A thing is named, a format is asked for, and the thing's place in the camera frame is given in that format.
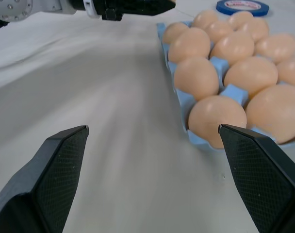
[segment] blue egg carton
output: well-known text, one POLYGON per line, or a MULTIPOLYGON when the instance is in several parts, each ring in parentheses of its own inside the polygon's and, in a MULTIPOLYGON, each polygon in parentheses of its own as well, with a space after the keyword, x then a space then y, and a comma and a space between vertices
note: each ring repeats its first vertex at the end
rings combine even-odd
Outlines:
MULTIPOLYGON (((184 21, 182 22, 188 27, 191 26, 192 22, 191 21, 184 21)), ((180 104, 180 109, 181 109, 181 121, 182 121, 182 126, 184 131, 188 134, 190 142, 198 147, 201 150, 205 151, 217 151, 217 152, 223 152, 224 150, 221 149, 215 149, 213 148, 208 141, 206 141, 203 138, 200 138, 196 136, 193 132, 191 132, 188 129, 187 122, 188 122, 188 116, 190 114, 190 111, 192 110, 193 106, 196 103, 196 100, 194 97, 188 93, 182 92, 174 87, 174 82, 173 82, 173 77, 174 77, 174 72, 177 68, 177 65, 175 63, 172 63, 168 61, 168 51, 169 51, 169 44, 163 43, 163 34, 165 32, 166 26, 164 23, 158 23, 157 24, 157 31, 158 31, 158 37, 161 41, 163 52, 164 52, 164 58, 165 58, 165 63, 168 68, 168 70, 171 73, 171 81, 172 81, 172 88, 173 91, 177 94, 179 104, 180 104)), ((244 106, 245 103, 248 101, 248 92, 238 88, 232 84, 228 85, 227 87, 223 86, 223 79, 224 76, 229 69, 229 63, 226 60, 219 59, 217 57, 212 57, 210 59, 210 62, 213 64, 215 67, 218 77, 219 77, 219 94, 222 96, 227 96, 232 98, 233 100, 237 101, 241 106, 244 106)), ((256 131, 258 133, 261 133, 263 135, 271 137, 273 140, 275 140, 271 135, 269 135, 266 132, 261 131, 258 128, 253 128, 253 131, 256 131)), ((286 144, 279 145, 282 148, 286 148, 289 146, 295 145, 295 140, 291 141, 286 144)))

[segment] egg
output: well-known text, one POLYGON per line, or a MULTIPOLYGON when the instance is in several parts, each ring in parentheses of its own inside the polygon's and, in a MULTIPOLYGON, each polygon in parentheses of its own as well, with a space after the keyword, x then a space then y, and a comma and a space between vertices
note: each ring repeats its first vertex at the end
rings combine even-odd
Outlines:
POLYGON ((218 93, 219 79, 210 61, 203 57, 192 57, 177 65, 174 86, 201 100, 218 93))
POLYGON ((200 12, 193 21, 192 27, 205 29, 209 24, 218 20, 217 13, 213 10, 205 10, 200 12))
POLYGON ((277 65, 278 80, 295 86, 295 57, 285 60, 277 65))
POLYGON ((231 66, 239 60, 252 56, 253 52, 254 41, 251 35, 246 32, 233 32, 216 43, 210 57, 227 60, 231 66))
POLYGON ((253 19, 253 15, 249 11, 238 11, 232 14, 228 18, 227 22, 234 30, 237 30, 241 25, 245 24, 251 19, 253 19))
POLYGON ((188 126, 198 137, 207 140, 216 149, 224 148, 218 133, 220 124, 246 127, 246 114, 238 102, 226 96, 210 96, 192 108, 188 126))
POLYGON ((210 39, 200 28, 190 28, 170 44, 168 60, 179 63, 190 57, 208 57, 210 39))
POLYGON ((277 143, 295 137, 295 86, 279 84, 264 89, 246 107, 247 127, 272 135, 277 143))
POLYGON ((269 27, 267 22, 259 17, 250 19, 241 25, 237 30, 249 32, 254 42, 258 42, 269 35, 269 27))
POLYGON ((226 73, 224 86, 233 84, 248 91, 253 98, 261 90, 275 85, 278 71, 274 63, 263 57, 248 57, 234 64, 226 73))
POLYGON ((163 43, 170 44, 187 29, 189 29, 189 27, 186 26, 184 23, 170 24, 163 34, 163 43))
POLYGON ((288 33, 271 35, 256 43, 255 54, 268 57, 278 64, 295 54, 295 37, 288 33))
POLYGON ((214 44, 216 44, 220 39, 228 36, 234 31, 230 27, 229 23, 224 21, 216 21, 206 27, 205 32, 208 34, 214 44))

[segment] egg tray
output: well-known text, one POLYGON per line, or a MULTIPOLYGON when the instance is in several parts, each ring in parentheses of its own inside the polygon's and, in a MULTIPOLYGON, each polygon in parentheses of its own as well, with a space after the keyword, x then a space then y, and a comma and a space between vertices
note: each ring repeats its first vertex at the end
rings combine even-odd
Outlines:
MULTIPOLYGON (((188 27, 191 26, 192 21, 184 21, 182 22, 188 27)), ((182 121, 182 126, 184 131, 188 134, 190 142, 195 145, 197 148, 200 150, 204 151, 218 151, 218 152, 223 152, 224 149, 215 149, 213 148, 210 143, 195 135, 188 129, 188 116, 190 114, 190 111, 192 110, 193 106, 196 103, 196 100, 194 97, 188 93, 182 92, 174 87, 174 82, 173 82, 173 77, 174 77, 174 72, 176 70, 177 65, 175 63, 172 63, 168 61, 168 51, 169 51, 169 44, 163 43, 163 34, 165 32, 166 26, 164 23, 158 23, 157 24, 157 31, 158 31, 158 37, 161 41, 163 52, 164 52, 164 58, 165 58, 165 63, 168 68, 168 70, 171 73, 171 81, 172 81, 172 87, 173 91, 177 94, 179 104, 180 104, 180 110, 181 110, 181 121, 182 121)), ((248 92, 238 88, 232 84, 228 85, 227 87, 223 86, 223 78, 229 69, 229 63, 226 60, 219 59, 217 57, 212 57, 210 59, 210 62, 213 64, 215 67, 218 78, 219 78, 219 95, 221 96, 227 96, 230 97, 231 99, 237 101, 241 106, 244 106, 245 103, 248 101, 248 92)), ((266 136, 271 137, 273 140, 274 138, 266 133, 261 131, 258 128, 253 128, 252 129, 255 132, 264 134, 266 136)), ((281 148, 286 148, 286 147, 291 147, 295 145, 295 139, 291 140, 288 143, 281 144, 279 145, 281 148)))

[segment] white table surface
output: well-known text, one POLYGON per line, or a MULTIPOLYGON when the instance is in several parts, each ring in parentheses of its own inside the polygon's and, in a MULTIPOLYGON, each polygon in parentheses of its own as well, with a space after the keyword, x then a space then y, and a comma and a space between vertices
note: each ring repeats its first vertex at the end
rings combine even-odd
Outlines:
MULTIPOLYGON (((271 32, 295 34, 295 0, 264 2, 271 32)), ((121 22, 37 14, 1 29, 0 190, 48 136, 87 124, 65 233, 257 233, 225 154, 183 134, 157 37, 157 22, 214 6, 184 0, 121 22)))

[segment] tape label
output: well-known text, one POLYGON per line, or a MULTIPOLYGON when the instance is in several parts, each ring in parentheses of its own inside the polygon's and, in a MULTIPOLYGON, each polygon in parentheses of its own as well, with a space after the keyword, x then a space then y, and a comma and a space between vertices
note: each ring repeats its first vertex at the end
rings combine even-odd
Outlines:
POLYGON ((227 7, 239 10, 258 10, 261 8, 261 5, 253 1, 244 1, 244 0, 231 0, 224 3, 227 7))

